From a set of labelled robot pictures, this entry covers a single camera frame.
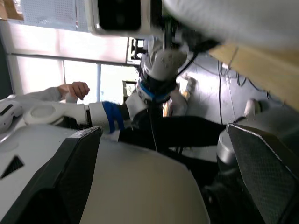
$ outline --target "black mesh panel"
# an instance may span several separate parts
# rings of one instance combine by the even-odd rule
[[[228,133],[244,183],[264,221],[280,223],[294,203],[298,192],[296,179],[261,136],[234,126],[228,128]],[[279,141],[273,137],[277,146]]]
[[[93,133],[82,139],[72,160],[62,176],[58,189],[66,206],[71,223],[79,223],[93,182],[94,166],[97,159],[98,141]]]
[[[23,162],[20,160],[18,156],[15,156],[13,160],[10,162],[8,167],[5,169],[4,173],[1,175],[0,180],[10,175],[12,172],[24,166]]]

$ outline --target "white robot body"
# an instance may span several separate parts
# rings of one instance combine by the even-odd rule
[[[0,221],[35,172],[74,133],[52,125],[29,125],[0,144],[0,173],[10,170],[0,180],[0,201],[5,202],[0,203]],[[21,166],[10,169],[16,160]],[[208,224],[209,216],[185,166],[147,149],[101,139],[80,223]]]
[[[78,125],[87,125],[86,107],[84,104],[60,104],[44,102],[36,105],[24,114],[25,123],[52,124],[63,116],[74,118]]]
[[[3,101],[0,103],[0,134],[4,133],[13,122],[14,117],[19,117],[23,112],[22,106],[17,101]]]

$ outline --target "person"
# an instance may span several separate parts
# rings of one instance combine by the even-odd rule
[[[73,98],[83,99],[90,89],[86,83],[74,82],[72,84],[62,84],[58,87],[50,87],[43,91],[31,92],[25,95],[10,95],[3,100],[16,100],[22,103],[24,111],[39,104],[40,101],[60,102],[66,99],[67,94]]]

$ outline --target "black panel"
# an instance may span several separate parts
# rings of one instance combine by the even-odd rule
[[[12,108],[14,105],[10,104],[8,105],[3,111],[0,112],[0,116],[3,116],[10,108]]]
[[[0,224],[79,224],[101,136],[99,127],[66,138],[31,178]]]
[[[139,30],[140,0],[98,0],[100,26],[105,30]]]
[[[24,163],[20,160],[18,156],[15,156],[13,160],[9,163],[8,167],[5,169],[4,173],[1,175],[0,180],[2,180],[7,175],[16,171],[17,169],[24,166]]]
[[[258,129],[233,124],[228,133],[243,181],[264,221],[286,223],[290,214],[298,213],[298,157],[274,135]]]

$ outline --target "wooden board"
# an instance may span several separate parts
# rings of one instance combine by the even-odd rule
[[[221,45],[211,50],[210,55],[229,64],[236,47]],[[239,46],[231,67],[299,111],[299,52]]]

